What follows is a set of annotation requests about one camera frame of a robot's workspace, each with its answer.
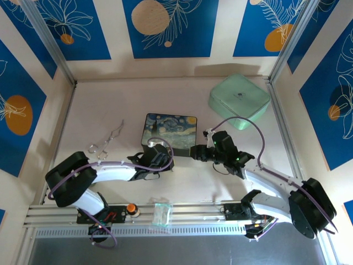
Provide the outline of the starry night painted tin box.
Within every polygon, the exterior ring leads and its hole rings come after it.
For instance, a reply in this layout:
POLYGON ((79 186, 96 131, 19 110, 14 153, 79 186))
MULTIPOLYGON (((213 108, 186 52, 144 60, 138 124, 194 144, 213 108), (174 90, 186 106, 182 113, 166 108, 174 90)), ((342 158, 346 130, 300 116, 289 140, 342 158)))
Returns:
POLYGON ((160 137, 171 145, 175 156, 188 157, 190 148, 196 145, 197 118, 195 116, 148 113, 141 138, 144 150, 147 140, 160 137))

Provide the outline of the orange capped small bottle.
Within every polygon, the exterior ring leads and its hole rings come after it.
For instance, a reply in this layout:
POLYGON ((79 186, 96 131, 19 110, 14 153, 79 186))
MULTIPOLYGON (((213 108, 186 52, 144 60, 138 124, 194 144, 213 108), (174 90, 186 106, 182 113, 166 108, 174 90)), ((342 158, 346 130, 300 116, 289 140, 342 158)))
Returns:
POLYGON ((136 218, 140 215, 140 209, 136 204, 128 204, 126 207, 127 214, 132 217, 136 218))

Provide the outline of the metal scissor tongs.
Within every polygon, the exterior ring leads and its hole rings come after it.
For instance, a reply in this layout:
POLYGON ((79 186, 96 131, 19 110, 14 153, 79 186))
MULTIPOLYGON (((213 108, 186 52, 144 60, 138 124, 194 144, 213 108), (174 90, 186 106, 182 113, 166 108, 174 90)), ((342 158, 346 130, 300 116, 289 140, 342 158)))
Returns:
POLYGON ((124 127, 124 123, 125 121, 124 119, 122 119, 120 125, 116 129, 112 130, 108 138, 105 139, 102 143, 91 144, 87 150, 88 153, 96 154, 99 160, 105 160, 108 157, 108 152, 106 151, 106 148, 109 146, 110 142, 113 139, 117 138, 120 135, 121 130, 124 127))

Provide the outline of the mint green zip case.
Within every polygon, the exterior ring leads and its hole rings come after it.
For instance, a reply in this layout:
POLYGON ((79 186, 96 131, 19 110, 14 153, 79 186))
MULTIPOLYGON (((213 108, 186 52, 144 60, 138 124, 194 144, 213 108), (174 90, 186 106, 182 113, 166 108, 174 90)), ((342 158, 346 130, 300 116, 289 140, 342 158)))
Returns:
POLYGON ((267 91, 241 74, 233 74, 211 89, 208 105, 222 118, 241 116, 256 121, 270 103, 267 91))

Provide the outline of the aluminium frame rail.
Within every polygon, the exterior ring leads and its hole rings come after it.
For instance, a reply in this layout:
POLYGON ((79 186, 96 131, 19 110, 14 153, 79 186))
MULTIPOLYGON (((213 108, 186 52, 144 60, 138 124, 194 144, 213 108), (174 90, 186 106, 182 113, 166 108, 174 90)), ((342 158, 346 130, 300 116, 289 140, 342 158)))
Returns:
MULTIPOLYGON (((155 204, 139 205, 140 215, 136 218, 126 214, 126 225, 152 225, 153 211, 155 204)), ((125 206, 126 204, 116 204, 110 206, 125 206)), ((223 204, 172 204, 172 213, 170 215, 169 225, 196 225, 196 224, 227 224, 244 226, 250 224, 251 221, 227 221, 220 209, 223 204)), ((255 210, 257 214, 269 215, 275 218, 269 221, 272 224, 275 220, 278 223, 286 222, 293 224, 290 216, 280 217, 273 213, 265 213, 260 210, 255 210)), ((78 209, 75 207, 59 208, 55 205, 34 205, 30 206, 24 220, 25 227, 40 227, 40 226, 67 226, 67 225, 93 225, 93 224, 78 224, 77 220, 78 209)))

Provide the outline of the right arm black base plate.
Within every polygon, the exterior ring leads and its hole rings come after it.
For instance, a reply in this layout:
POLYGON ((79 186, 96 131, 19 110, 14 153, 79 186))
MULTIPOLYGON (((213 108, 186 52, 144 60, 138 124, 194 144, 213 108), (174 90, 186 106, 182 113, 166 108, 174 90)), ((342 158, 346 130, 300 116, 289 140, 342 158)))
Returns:
POLYGON ((223 205, 223 214, 227 221, 273 221, 275 219, 269 215, 257 214, 250 204, 243 203, 225 203, 223 205))

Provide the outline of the aluminium side rail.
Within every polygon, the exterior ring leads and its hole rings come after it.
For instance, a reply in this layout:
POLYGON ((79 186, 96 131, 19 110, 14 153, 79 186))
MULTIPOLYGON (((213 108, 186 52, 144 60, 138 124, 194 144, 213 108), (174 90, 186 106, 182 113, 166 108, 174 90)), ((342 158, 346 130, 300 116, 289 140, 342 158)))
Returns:
POLYGON ((284 147, 291 167, 291 171, 295 178, 297 178, 300 181, 303 181, 305 180, 305 177, 303 175, 303 169, 301 167, 299 158, 297 156, 297 152, 287 126, 284 112, 282 111, 282 108, 281 108, 281 102, 279 100, 279 96, 277 95, 275 86, 270 77, 266 79, 266 86, 267 86, 269 95, 271 97, 272 108, 274 110, 276 121, 279 126, 279 131, 284 143, 284 147))

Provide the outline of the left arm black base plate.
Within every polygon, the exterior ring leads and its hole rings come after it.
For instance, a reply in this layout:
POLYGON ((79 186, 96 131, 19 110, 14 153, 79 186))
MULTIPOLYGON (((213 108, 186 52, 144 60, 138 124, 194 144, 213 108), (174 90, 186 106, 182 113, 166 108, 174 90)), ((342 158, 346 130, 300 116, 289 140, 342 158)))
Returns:
MULTIPOLYGON (((104 224, 122 224, 125 222, 126 214, 127 212, 125 206, 108 206, 93 215, 93 217, 104 224)), ((76 223, 94 224, 96 221, 92 220, 82 209, 78 209, 76 223)))

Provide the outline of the blue floral wall panel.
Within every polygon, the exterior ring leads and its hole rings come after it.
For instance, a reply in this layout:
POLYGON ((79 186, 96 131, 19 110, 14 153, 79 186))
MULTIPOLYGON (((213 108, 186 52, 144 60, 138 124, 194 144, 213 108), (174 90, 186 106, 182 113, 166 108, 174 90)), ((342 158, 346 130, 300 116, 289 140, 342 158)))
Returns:
POLYGON ((18 177, 46 95, 0 40, 0 169, 18 177))
POLYGON ((353 159, 353 20, 299 93, 329 169, 353 159))
POLYGON ((248 0, 233 56, 277 56, 306 1, 248 0))
MULTIPOLYGON (((93 0, 32 0, 67 61, 111 59, 93 0)), ((35 55, 51 59, 18 0, 0 7, 35 55)))
POLYGON ((135 59, 210 57, 219 0, 122 0, 135 59))

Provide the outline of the aluminium frame post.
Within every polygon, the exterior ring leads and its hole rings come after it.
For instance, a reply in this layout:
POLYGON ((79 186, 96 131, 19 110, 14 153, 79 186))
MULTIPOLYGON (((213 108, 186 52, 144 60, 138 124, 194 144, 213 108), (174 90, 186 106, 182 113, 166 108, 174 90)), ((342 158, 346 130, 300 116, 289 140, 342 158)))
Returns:
POLYGON ((57 67, 62 71, 68 82, 75 85, 76 80, 67 65, 66 59, 35 3, 32 0, 19 0, 19 3, 57 67))
POLYGON ((270 84, 273 84, 281 73, 282 68, 286 65, 289 56, 292 54, 293 49, 297 45, 303 31, 305 30, 308 22, 311 19, 320 0, 306 0, 304 7, 301 10, 293 28, 288 36, 288 39, 284 43, 283 49, 280 51, 277 60, 268 75, 270 84))

